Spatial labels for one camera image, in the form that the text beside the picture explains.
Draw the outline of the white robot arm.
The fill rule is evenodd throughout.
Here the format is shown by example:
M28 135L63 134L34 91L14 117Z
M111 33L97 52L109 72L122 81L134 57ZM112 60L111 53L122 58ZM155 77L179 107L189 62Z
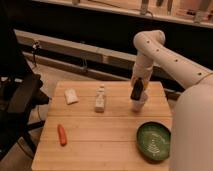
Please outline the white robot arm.
M166 48L161 30L134 36L137 57L133 65L132 109L140 111L146 89L158 64L184 91L174 107L169 171L213 171L213 70Z

